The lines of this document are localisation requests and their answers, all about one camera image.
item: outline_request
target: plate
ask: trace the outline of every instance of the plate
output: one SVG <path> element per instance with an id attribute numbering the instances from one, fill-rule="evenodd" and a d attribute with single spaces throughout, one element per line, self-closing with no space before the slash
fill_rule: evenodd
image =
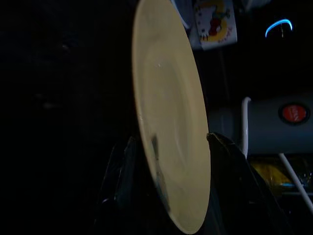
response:
<path id="1" fill-rule="evenodd" d="M 204 99 L 192 50 L 168 0 L 141 0 L 133 33 L 136 111 L 148 166 L 175 225 L 193 234 L 210 192 Z"/>

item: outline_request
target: red logo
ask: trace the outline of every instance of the red logo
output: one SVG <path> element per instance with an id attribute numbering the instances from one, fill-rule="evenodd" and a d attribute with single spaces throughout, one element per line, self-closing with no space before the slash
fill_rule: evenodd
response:
<path id="1" fill-rule="evenodd" d="M 281 118 L 290 124 L 299 124 L 309 118 L 310 111 L 300 104 L 288 104 L 280 110 Z"/>

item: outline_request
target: cartoon character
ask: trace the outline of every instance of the cartoon character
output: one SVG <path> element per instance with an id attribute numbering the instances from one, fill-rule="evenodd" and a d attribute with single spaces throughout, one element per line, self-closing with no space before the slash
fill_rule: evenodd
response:
<path id="1" fill-rule="evenodd" d="M 195 18 L 198 34 L 202 41 L 218 41 L 226 33 L 226 22 L 223 19 L 230 17 L 230 10 L 224 11 L 224 6 L 219 3 L 204 2 L 195 7 Z"/>
<path id="2" fill-rule="evenodd" d="M 210 21 L 211 28 L 209 30 L 210 36 L 215 36 L 220 30 L 222 29 L 222 19 L 224 17 L 229 18 L 229 9 L 226 10 L 226 12 L 213 12 L 212 19 Z"/>

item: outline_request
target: dark background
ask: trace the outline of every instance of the dark background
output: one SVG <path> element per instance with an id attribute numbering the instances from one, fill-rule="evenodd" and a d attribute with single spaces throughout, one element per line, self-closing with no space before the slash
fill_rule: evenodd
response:
<path id="1" fill-rule="evenodd" d="M 14 230 L 86 233 L 114 143 L 136 129 L 136 1 L 2 1 L 1 208 Z M 235 1 L 238 42 L 194 53 L 208 109 L 312 90 L 311 5 Z M 288 18 L 292 33 L 265 39 Z"/>

